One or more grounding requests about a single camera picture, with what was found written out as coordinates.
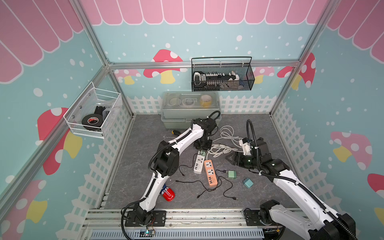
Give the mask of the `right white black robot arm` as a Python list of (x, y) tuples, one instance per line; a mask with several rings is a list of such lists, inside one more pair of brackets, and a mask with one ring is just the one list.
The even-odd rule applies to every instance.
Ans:
[(251, 120), (246, 123), (247, 137), (240, 141), (243, 150), (234, 153), (230, 163), (253, 174), (268, 178), (282, 189), (301, 209), (300, 216), (277, 201), (260, 206), (260, 221), (280, 224), (305, 240), (355, 240), (356, 222), (348, 214), (340, 214), (308, 189), (280, 159), (273, 159), (263, 138), (256, 138)]

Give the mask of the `white power strip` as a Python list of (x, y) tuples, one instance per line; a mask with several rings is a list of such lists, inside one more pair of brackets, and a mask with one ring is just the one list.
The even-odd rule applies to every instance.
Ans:
[(201, 174), (203, 171), (204, 161), (206, 159), (205, 155), (198, 154), (196, 157), (196, 161), (193, 167), (195, 174)]

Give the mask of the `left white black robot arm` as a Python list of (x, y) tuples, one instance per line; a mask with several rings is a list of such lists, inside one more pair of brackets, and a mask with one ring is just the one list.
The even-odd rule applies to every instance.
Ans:
[(130, 211), (133, 219), (140, 225), (147, 226), (152, 222), (158, 196), (169, 177), (178, 170), (180, 155), (190, 145), (194, 145), (197, 150), (209, 150), (213, 142), (210, 136), (217, 128), (216, 120), (220, 116), (220, 111), (214, 111), (204, 119), (191, 120), (191, 125), (185, 132), (169, 142), (159, 143), (157, 152), (148, 164), (148, 169), (153, 174), (144, 195), (140, 200), (127, 204), (121, 211), (122, 228), (125, 227), (125, 221), (129, 219), (126, 211), (130, 208), (133, 209)]

